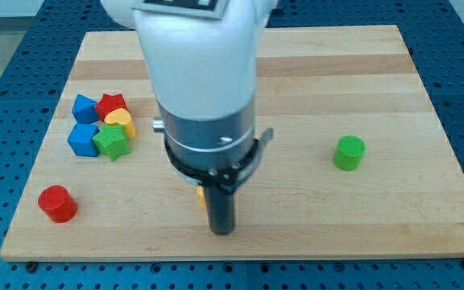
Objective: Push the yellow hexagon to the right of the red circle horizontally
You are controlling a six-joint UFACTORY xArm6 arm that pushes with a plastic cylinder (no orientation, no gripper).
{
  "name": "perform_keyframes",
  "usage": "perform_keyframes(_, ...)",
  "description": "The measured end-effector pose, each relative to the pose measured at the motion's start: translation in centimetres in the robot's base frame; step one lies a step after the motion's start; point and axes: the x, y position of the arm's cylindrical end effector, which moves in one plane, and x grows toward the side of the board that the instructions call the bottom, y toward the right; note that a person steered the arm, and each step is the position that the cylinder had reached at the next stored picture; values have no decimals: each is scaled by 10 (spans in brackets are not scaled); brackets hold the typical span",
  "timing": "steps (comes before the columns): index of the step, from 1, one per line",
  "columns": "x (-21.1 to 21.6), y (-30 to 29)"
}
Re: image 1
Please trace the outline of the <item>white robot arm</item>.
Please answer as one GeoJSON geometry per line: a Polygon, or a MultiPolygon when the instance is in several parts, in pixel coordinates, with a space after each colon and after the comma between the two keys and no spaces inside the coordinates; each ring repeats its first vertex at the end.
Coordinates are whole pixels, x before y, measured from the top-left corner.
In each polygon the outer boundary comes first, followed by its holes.
{"type": "Polygon", "coordinates": [[[101,0],[136,31],[173,155],[200,170],[242,160],[255,134],[256,53],[277,0],[101,0]]]}

